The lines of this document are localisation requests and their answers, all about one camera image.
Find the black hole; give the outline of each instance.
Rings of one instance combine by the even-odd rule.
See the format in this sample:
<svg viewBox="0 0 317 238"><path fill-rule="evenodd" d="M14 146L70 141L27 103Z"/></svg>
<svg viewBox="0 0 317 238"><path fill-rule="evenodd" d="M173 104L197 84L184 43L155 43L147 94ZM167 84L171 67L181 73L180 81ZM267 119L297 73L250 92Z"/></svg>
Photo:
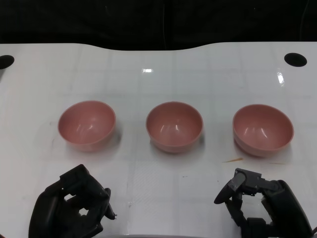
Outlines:
<svg viewBox="0 0 317 238"><path fill-rule="evenodd" d="M307 64L307 59L298 53L289 53L284 57L284 60L294 67L303 67Z"/></svg>
<svg viewBox="0 0 317 238"><path fill-rule="evenodd" d="M0 56L0 69L8 68L13 62L13 56Z"/></svg>

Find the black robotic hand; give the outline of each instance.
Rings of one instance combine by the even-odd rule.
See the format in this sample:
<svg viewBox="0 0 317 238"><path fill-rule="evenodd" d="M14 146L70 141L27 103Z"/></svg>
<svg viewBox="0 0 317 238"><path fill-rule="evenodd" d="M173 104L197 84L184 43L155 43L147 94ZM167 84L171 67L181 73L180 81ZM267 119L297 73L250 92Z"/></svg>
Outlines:
<svg viewBox="0 0 317 238"><path fill-rule="evenodd" d="M103 230L101 219L115 214L109 204L111 190L103 188L83 165L60 176L36 201L29 238L91 238ZM87 215L80 215L85 208Z"/></svg>
<svg viewBox="0 0 317 238"><path fill-rule="evenodd" d="M262 204L272 218L266 224L262 218L245 218L241 211L242 195L262 193ZM231 179L214 200L225 203L232 219L241 228L242 238L312 238L307 217L290 187L282 180L267 181L261 174L236 169Z"/></svg>

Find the table surface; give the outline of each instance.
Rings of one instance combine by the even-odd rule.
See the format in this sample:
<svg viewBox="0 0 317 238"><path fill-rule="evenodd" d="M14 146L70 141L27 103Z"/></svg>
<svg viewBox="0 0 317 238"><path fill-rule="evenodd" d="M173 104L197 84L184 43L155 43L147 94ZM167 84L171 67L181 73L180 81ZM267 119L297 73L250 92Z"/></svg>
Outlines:
<svg viewBox="0 0 317 238"><path fill-rule="evenodd" d="M304 67L284 61L304 55ZM235 168L285 180L312 227L317 225L317 43L224 43L183 51L125 52L80 44L0 45L15 62L0 70L0 233L27 237L38 195L84 164L118 215L97 237L127 234L238 238L224 204L213 203ZM117 134L98 153L66 146L61 113L85 100L109 104ZM167 155L150 144L149 111L166 101L194 106L204 120L198 148ZM268 104L293 122L291 146L252 158L233 143L232 118L248 104ZM242 161L224 163L237 158ZM244 197L246 217L270 218L261 196Z"/></svg>

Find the grid pattern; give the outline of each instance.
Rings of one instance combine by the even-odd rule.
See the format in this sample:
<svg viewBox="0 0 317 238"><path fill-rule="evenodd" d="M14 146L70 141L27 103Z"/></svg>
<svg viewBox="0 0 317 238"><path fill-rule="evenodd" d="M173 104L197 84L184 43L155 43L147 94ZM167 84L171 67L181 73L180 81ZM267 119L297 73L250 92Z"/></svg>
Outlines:
<svg viewBox="0 0 317 238"><path fill-rule="evenodd" d="M112 190L117 220L103 219L97 237L238 238L225 206L213 204L237 167L287 181L317 224L316 43L225 43L174 52L34 44L0 45L0 52L15 57L0 72L3 235L24 237L37 196L78 164ZM290 52L308 64L287 65ZM106 102L117 116L115 137L98 153L69 149L56 129L61 113L84 100ZM188 154L167 155L150 144L146 116L167 101L188 103L203 117L203 139ZM293 122L291 147L272 158L251 158L233 144L233 115L253 103L276 107ZM244 160L223 163L239 157ZM244 204L246 216L270 221L260 197Z"/></svg>

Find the cable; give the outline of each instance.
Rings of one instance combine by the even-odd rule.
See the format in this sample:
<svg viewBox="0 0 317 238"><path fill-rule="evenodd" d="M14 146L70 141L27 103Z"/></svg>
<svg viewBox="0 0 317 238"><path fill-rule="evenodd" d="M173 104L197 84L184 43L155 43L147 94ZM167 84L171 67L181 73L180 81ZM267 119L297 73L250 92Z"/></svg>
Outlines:
<svg viewBox="0 0 317 238"><path fill-rule="evenodd" d="M303 31L303 25L304 25L304 18L305 18L305 14L306 14L306 10L307 10L308 4L309 4L309 0L307 0L305 9L304 9L303 15L302 15L301 26L300 26L300 29L299 29L299 41L302 41L302 31Z"/></svg>

